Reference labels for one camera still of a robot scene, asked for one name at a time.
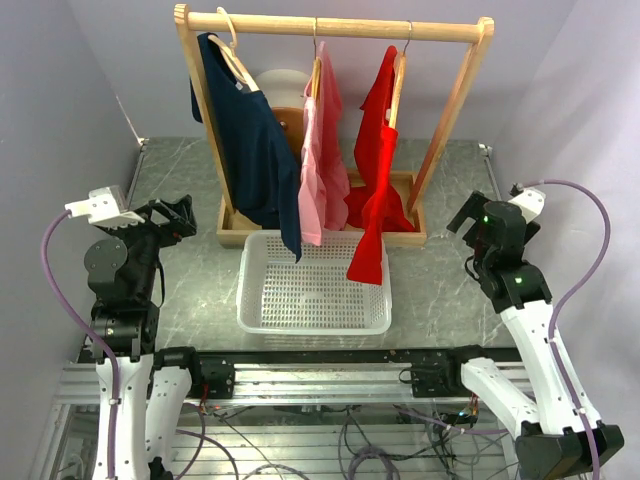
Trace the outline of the yellow wooden hanger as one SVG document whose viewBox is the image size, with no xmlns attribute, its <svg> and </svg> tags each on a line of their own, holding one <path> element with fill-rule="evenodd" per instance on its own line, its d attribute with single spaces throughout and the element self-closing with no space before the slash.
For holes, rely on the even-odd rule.
<svg viewBox="0 0 640 480">
<path fill-rule="evenodd" d="M 313 45 L 314 45 L 314 62 L 311 74 L 311 97 L 315 102 L 319 101 L 320 76 L 321 76 L 321 58 L 318 55 L 317 40 L 318 18 L 314 18 L 313 23 Z"/>
</svg>

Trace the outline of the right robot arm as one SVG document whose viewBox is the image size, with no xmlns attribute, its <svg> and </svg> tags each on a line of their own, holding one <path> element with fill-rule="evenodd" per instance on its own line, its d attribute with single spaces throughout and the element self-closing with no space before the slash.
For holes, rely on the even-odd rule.
<svg viewBox="0 0 640 480">
<path fill-rule="evenodd" d="M 523 393 L 480 353 L 444 367 L 442 387 L 480 397 L 511 435 L 524 479 L 563 479 L 588 474 L 624 445 L 617 425 L 603 422 L 581 385 L 557 328 L 558 308 L 542 271 L 524 258 L 539 231 L 545 196 L 524 188 L 509 201 L 470 194 L 448 224 L 473 251 L 467 269 L 511 334 L 533 391 Z"/>
</svg>

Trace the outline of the pink t shirt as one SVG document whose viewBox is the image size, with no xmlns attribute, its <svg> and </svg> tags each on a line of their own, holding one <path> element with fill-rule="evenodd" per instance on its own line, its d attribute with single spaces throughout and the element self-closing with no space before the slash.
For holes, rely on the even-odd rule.
<svg viewBox="0 0 640 480">
<path fill-rule="evenodd" d="M 304 140 L 298 192 L 301 238 L 315 246 L 322 244 L 324 232 L 345 227 L 348 217 L 345 198 L 350 193 L 338 138 L 342 98 L 324 41 L 319 43 L 317 55 L 321 62 L 318 95 L 312 94 L 311 84 L 304 91 Z"/>
</svg>

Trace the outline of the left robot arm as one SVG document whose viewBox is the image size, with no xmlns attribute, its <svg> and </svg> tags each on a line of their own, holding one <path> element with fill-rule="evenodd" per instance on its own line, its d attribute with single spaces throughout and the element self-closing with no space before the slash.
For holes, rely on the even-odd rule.
<svg viewBox="0 0 640 480">
<path fill-rule="evenodd" d="M 129 212 L 131 222 L 108 229 L 86 252 L 95 371 L 100 388 L 95 479 L 174 479 L 171 446 L 186 397 L 203 387 L 196 350 L 158 350 L 160 306 L 154 284 L 164 280 L 160 251 L 197 232 L 192 198 L 159 199 Z"/>
</svg>

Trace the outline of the navy blue t shirt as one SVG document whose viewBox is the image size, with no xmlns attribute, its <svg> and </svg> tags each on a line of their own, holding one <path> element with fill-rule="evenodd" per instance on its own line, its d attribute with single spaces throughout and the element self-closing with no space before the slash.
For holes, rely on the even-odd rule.
<svg viewBox="0 0 640 480">
<path fill-rule="evenodd" d="M 197 36 L 225 157 L 234 207 L 264 229 L 278 229 L 302 256 L 300 167 L 264 93 L 241 90 L 210 33 Z"/>
</svg>

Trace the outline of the cream plastic hanger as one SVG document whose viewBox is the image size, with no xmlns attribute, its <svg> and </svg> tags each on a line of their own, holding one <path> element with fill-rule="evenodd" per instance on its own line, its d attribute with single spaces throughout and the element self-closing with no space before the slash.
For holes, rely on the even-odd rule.
<svg viewBox="0 0 640 480">
<path fill-rule="evenodd" d="M 229 44 L 226 44 L 217 35 L 214 34 L 209 34 L 208 40 L 218 47 L 222 58 L 224 59 L 231 73 L 236 78 L 236 81 L 245 85 L 251 92 L 259 91 L 260 87 L 257 85 L 256 81 L 253 79 L 245 65 L 241 62 L 236 54 L 237 34 L 230 15 L 221 6 L 216 9 L 216 13 L 221 15 L 225 20 L 231 34 L 231 42 Z"/>
</svg>

